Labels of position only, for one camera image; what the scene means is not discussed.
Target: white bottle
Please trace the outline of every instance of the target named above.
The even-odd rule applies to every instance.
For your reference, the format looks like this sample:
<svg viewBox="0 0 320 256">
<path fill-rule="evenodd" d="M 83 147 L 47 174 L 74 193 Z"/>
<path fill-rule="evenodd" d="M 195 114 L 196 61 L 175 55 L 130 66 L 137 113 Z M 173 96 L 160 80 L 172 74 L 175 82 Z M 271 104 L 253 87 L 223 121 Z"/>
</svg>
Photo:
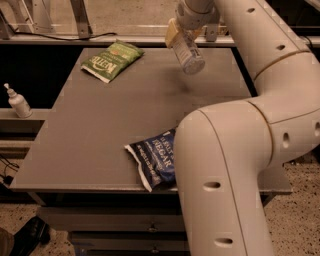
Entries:
<svg viewBox="0 0 320 256">
<path fill-rule="evenodd" d="M 184 73 L 194 75 L 204 68 L 205 61 L 193 41 L 192 35 L 188 32 L 180 32 L 173 42 L 172 48 Z"/>
<path fill-rule="evenodd" d="M 9 104 L 16 111 L 17 115 L 21 118 L 31 116 L 32 110 L 26 99 L 21 94 L 18 94 L 13 89 L 10 89 L 8 84 L 5 84 L 4 87 L 8 89 L 7 93 L 10 97 Z"/>
</svg>

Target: screw hole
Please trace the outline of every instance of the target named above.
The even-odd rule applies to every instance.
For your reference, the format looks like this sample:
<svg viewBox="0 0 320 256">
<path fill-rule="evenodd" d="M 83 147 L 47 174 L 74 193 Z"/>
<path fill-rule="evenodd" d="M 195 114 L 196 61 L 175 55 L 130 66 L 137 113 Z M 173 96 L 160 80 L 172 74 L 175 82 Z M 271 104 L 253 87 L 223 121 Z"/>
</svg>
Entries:
<svg viewBox="0 0 320 256">
<path fill-rule="evenodd" d="M 249 9 L 247 10 L 247 12 L 248 12 L 248 13 L 253 13 L 255 10 L 256 10 L 255 8 L 249 8 Z"/>
<path fill-rule="evenodd" d="M 290 144 L 289 134 L 285 133 L 285 134 L 283 134 L 282 145 L 284 148 L 288 148 L 289 144 Z"/>
<path fill-rule="evenodd" d="M 208 192 L 217 190 L 220 187 L 221 187 L 221 183 L 220 182 L 215 182 L 215 181 L 210 181 L 210 182 L 207 182 L 207 183 L 205 183 L 203 185 L 203 189 L 208 191 Z"/>
<path fill-rule="evenodd" d="M 320 123 L 319 122 L 316 123 L 314 135 L 316 137 L 318 137 L 320 135 Z"/>
<path fill-rule="evenodd" d="M 214 240 L 214 243 L 218 247 L 231 248 L 233 244 L 233 240 L 230 238 L 217 238 Z"/>
<path fill-rule="evenodd" d="M 284 48 L 286 48 L 286 46 L 283 45 L 283 44 L 281 44 L 281 45 L 279 45 L 279 46 L 277 47 L 277 49 L 278 49 L 279 51 L 282 51 Z"/>
</svg>

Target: terrazzo floor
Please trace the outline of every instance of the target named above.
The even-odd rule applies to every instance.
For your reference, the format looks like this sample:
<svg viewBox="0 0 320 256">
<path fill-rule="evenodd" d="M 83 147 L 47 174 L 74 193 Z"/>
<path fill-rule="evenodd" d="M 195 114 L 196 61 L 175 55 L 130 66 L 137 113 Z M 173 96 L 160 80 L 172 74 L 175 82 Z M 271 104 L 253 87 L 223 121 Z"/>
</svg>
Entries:
<svg viewBox="0 0 320 256">
<path fill-rule="evenodd" d="M 265 207 L 275 255 L 320 255 L 320 164 L 309 153 L 284 167 L 293 193 L 276 196 Z M 36 204 L 0 204 L 0 227 L 15 234 L 35 216 L 37 207 Z M 75 255 L 66 232 L 51 229 L 50 236 L 50 242 L 39 244 L 32 256 Z"/>
<path fill-rule="evenodd" d="M 148 7 L 146 0 L 109 1 L 110 5 L 114 5 L 113 2 L 117 2 L 117 4 L 121 2 L 121 6 L 117 10 L 107 8 L 103 0 L 95 0 L 95 4 L 90 2 L 90 5 L 89 1 L 85 2 L 92 28 L 96 34 L 110 31 L 110 29 L 118 33 L 124 30 L 128 31 L 128 26 L 124 27 L 123 24 L 133 24 L 133 21 L 137 22 L 134 25 L 147 23 L 159 25 L 157 28 L 136 26 L 133 34 L 158 34 L 163 33 L 163 25 L 173 17 L 173 6 L 177 1 L 161 0 L 157 3 L 157 8 L 151 6 L 153 12 L 144 11 Z M 75 33 L 76 26 L 72 15 L 70 15 L 70 1 L 55 0 L 51 3 L 51 17 L 55 23 L 56 31 Z M 4 5 L 7 3 L 1 1 L 0 4 L 5 11 L 7 6 Z M 137 16 L 124 15 L 131 14 L 129 10 L 133 9 L 138 12 L 139 19 Z M 117 21 L 115 17 L 121 17 L 120 23 L 114 24 L 114 21 Z M 12 161 L 19 163 L 21 160 L 12 159 Z M 276 196 L 265 207 L 275 255 L 320 255 L 320 165 L 310 153 L 296 159 L 293 163 L 286 163 L 284 167 L 293 193 Z M 36 204 L 0 203 L 0 227 L 12 234 L 16 233 L 31 217 L 35 216 L 37 207 Z M 50 235 L 50 242 L 47 245 L 39 244 L 31 254 L 32 256 L 75 255 L 73 246 L 67 240 L 66 232 L 51 229 Z"/>
</svg>

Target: spray bottle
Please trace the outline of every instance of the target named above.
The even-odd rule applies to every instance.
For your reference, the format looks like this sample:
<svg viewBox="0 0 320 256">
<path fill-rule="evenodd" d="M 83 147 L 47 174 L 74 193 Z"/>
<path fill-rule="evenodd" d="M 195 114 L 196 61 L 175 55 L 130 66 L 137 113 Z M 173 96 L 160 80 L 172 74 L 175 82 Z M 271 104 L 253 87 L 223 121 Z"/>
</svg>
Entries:
<svg viewBox="0 0 320 256">
<path fill-rule="evenodd" d="M 4 84 L 7 88 L 7 93 L 9 95 L 9 104 L 16 111 L 17 115 L 21 118 L 27 118 L 31 116 L 32 110 L 26 101 L 26 99 L 21 95 L 16 93 L 13 89 L 9 87 L 9 84 Z"/>
</svg>

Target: table surface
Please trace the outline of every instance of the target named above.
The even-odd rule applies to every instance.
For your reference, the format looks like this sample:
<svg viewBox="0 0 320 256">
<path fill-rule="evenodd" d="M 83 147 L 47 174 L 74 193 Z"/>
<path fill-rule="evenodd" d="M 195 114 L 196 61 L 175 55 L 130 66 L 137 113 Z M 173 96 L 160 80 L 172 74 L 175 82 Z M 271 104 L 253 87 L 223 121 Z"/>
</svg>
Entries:
<svg viewBox="0 0 320 256">
<path fill-rule="evenodd" d="M 125 145 L 176 127 L 199 107 L 250 97 L 230 49 L 201 49 L 206 66 L 188 76 L 172 50 L 146 48 L 109 84 L 80 69 L 102 50 L 83 50 L 11 189 L 145 191 Z M 272 190 L 267 183 L 260 189 Z"/>
</svg>

